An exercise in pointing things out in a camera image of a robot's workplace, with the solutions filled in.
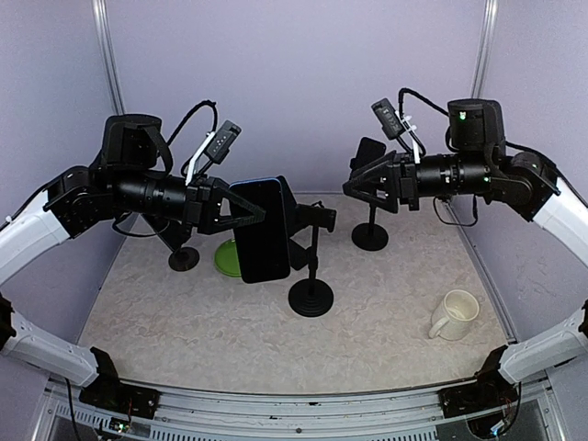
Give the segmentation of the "black round-base clamp stand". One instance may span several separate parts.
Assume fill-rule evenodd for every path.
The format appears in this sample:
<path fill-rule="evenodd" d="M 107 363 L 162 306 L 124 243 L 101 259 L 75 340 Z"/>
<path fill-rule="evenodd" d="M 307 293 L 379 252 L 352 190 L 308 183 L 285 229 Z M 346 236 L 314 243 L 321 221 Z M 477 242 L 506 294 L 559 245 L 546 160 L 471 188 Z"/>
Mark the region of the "black round-base clamp stand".
<path fill-rule="evenodd" d="M 376 223 L 376 210 L 376 206 L 370 205 L 368 222 L 357 224 L 351 233 L 353 244 L 365 251 L 377 252 L 388 244 L 387 231 Z"/>

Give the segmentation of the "black phone teal case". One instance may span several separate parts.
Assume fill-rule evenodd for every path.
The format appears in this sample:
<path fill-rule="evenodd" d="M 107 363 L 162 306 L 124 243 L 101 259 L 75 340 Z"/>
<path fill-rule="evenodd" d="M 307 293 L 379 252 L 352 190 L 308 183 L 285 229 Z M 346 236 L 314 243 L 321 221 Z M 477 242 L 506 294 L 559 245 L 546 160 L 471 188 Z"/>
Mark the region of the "black phone teal case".
<path fill-rule="evenodd" d="M 352 178 L 355 172 L 361 167 L 381 158 L 386 150 L 387 146 L 385 143 L 368 137 L 363 137 L 358 145 L 356 156 L 350 160 L 350 178 Z"/>

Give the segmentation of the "black phone purple edge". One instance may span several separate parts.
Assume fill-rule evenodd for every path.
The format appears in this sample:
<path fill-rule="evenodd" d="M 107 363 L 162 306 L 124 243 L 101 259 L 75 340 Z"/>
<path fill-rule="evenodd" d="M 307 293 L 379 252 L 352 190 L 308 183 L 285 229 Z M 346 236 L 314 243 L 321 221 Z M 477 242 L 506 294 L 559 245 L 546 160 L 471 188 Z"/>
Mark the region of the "black phone purple edge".
<path fill-rule="evenodd" d="M 288 236 L 294 236 L 298 231 L 297 206 L 298 203 L 290 189 L 287 179 L 283 175 L 278 175 L 277 180 L 282 187 L 282 195 L 284 200 L 284 211 L 286 219 L 286 227 Z"/>

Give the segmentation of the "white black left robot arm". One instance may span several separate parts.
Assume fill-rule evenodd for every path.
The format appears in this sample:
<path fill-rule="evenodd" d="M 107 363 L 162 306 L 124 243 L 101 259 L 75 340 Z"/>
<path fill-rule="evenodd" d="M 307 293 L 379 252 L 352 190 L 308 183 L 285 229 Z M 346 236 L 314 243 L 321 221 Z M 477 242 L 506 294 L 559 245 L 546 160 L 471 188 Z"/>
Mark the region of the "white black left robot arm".
<path fill-rule="evenodd" d="M 105 124 L 102 148 L 90 166 L 74 166 L 40 187 L 1 226 L 1 286 L 51 248 L 80 236 L 101 221 L 130 237 L 159 237 L 171 250 L 169 266 L 186 271 L 198 263 L 198 251 L 183 246 L 193 229 L 212 235 L 264 220 L 266 212 L 234 193 L 220 178 L 207 176 L 221 164 L 241 128 L 226 120 L 212 131 L 189 161 L 187 177 L 170 175 L 173 157 L 161 134 L 162 120 L 150 115 L 111 116 Z M 201 170 L 193 171 L 202 156 Z M 227 199 L 241 216 L 221 215 Z M 118 230 L 138 213 L 151 234 Z M 1 354 L 49 371 L 117 409 L 129 398 L 126 384 L 109 355 L 96 348 L 70 344 L 14 311 L 1 298 Z"/>

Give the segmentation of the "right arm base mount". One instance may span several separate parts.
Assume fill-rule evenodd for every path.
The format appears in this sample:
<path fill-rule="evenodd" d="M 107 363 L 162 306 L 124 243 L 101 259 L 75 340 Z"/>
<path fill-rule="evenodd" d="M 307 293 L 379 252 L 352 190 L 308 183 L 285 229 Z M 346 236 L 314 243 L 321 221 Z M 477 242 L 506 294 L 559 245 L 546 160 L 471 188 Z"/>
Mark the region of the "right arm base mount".
<path fill-rule="evenodd" d="M 500 359 L 506 349 L 502 345 L 492 350 L 474 374 L 472 383 L 443 388 L 437 393 L 445 418 L 485 411 L 519 399 L 518 383 L 506 380 L 499 373 Z"/>

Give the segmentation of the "black tall round-base stand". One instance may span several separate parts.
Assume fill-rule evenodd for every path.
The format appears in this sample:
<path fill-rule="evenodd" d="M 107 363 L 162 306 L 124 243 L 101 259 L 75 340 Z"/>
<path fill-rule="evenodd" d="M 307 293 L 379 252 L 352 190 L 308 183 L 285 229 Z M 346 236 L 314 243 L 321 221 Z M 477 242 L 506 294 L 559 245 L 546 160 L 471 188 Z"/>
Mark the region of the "black tall round-base stand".
<path fill-rule="evenodd" d="M 297 219 L 298 232 L 308 227 L 311 227 L 312 232 L 312 228 L 316 227 L 332 233 L 336 223 L 336 210 L 327 209 L 321 201 L 310 205 L 298 204 Z M 333 290 L 326 282 L 317 278 L 317 270 L 309 270 L 308 277 L 297 281 L 288 292 L 290 308 L 303 317 L 320 317 L 334 304 Z"/>

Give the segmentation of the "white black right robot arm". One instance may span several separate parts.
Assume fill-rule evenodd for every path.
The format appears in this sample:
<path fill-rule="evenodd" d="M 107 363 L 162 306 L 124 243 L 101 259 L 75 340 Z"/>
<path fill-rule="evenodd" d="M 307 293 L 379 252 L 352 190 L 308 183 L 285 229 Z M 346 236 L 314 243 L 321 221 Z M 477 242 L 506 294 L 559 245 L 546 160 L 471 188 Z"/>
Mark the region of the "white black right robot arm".
<path fill-rule="evenodd" d="M 502 202 L 585 263 L 586 202 L 544 154 L 525 146 L 507 154 L 512 144 L 505 137 L 501 105 L 462 98 L 449 101 L 443 113 L 448 154 L 419 157 L 417 148 L 386 153 L 351 172 L 345 195 L 390 213 L 401 205 L 417 210 L 421 198 L 473 195 L 486 203 Z M 491 351 L 475 374 L 470 400 L 488 408 L 506 388 L 586 352 L 587 309 L 581 307 L 530 339 Z"/>

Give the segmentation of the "black folding phone stand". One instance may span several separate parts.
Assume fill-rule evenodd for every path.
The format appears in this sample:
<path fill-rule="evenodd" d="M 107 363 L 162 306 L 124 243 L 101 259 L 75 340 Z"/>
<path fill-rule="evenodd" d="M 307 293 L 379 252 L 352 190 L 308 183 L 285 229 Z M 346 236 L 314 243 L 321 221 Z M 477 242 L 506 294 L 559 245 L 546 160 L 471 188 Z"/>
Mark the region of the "black folding phone stand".
<path fill-rule="evenodd" d="M 301 245 L 288 240 L 288 254 L 290 266 L 295 270 L 301 270 L 307 266 L 310 271 L 316 271 L 318 268 L 318 235 L 319 230 L 316 227 L 312 228 L 311 246 L 303 248 Z"/>

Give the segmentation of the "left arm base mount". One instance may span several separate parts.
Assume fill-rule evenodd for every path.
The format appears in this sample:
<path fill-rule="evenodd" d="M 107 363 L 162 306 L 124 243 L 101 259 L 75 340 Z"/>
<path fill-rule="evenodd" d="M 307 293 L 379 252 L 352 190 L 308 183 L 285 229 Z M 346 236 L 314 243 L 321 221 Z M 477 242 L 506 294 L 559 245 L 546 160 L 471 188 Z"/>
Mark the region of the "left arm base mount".
<path fill-rule="evenodd" d="M 122 382 L 108 353 L 96 347 L 91 347 L 90 352 L 95 356 L 98 376 L 88 386 L 81 388 L 80 402 L 130 417 L 152 420 L 160 392 Z"/>

